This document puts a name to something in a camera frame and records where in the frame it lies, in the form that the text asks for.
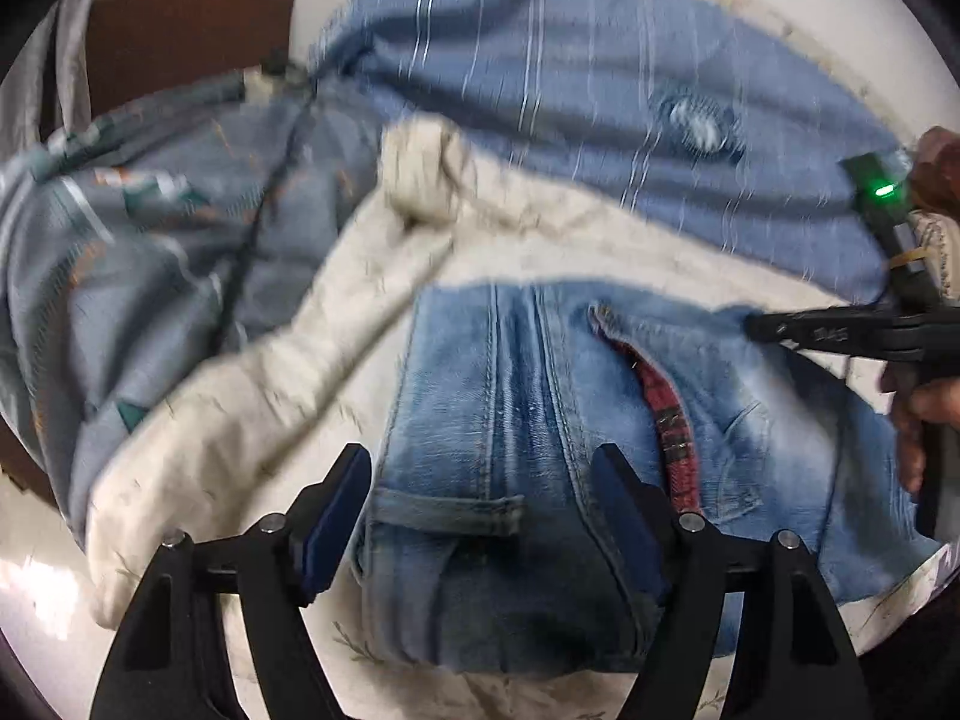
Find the right hand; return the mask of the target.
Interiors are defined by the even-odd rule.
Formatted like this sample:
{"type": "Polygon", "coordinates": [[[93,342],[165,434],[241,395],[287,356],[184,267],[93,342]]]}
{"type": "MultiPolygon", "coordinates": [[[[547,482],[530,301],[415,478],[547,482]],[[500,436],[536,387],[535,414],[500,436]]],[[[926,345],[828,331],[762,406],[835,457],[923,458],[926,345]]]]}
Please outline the right hand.
{"type": "MultiPolygon", "coordinates": [[[[928,249],[940,293],[958,301],[958,135],[934,127],[919,138],[908,179],[911,203],[919,210],[921,244],[928,249]]],[[[907,368],[889,364],[880,390],[892,394],[889,417],[895,426],[898,473],[903,489],[918,496],[926,454],[924,424],[958,427],[958,379],[938,377],[928,385],[908,382],[907,368]]]]}

